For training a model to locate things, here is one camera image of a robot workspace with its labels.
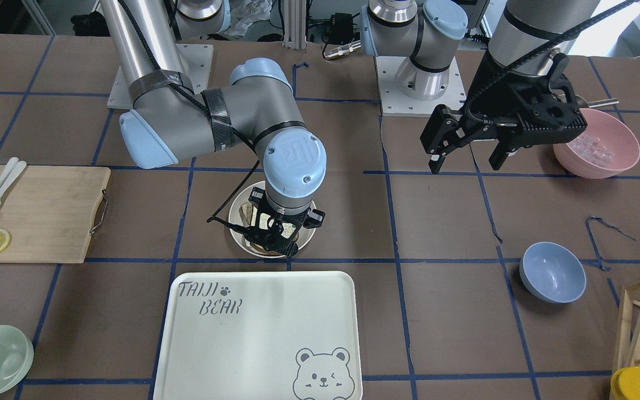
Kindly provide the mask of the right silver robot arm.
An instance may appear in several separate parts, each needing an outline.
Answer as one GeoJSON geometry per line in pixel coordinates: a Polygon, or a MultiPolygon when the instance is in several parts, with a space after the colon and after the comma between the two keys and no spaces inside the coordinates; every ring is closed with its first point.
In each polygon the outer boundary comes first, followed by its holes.
{"type": "Polygon", "coordinates": [[[101,5],[128,81],[132,107],[119,126],[135,164],[157,169],[246,144],[265,186],[249,197],[257,207],[251,225],[224,225],[265,251],[295,255],[299,231],[319,228],[325,218],[312,201],[327,173],[327,152],[307,129],[278,63],[252,58],[233,70],[228,87],[197,94],[161,2],[101,5]]]}

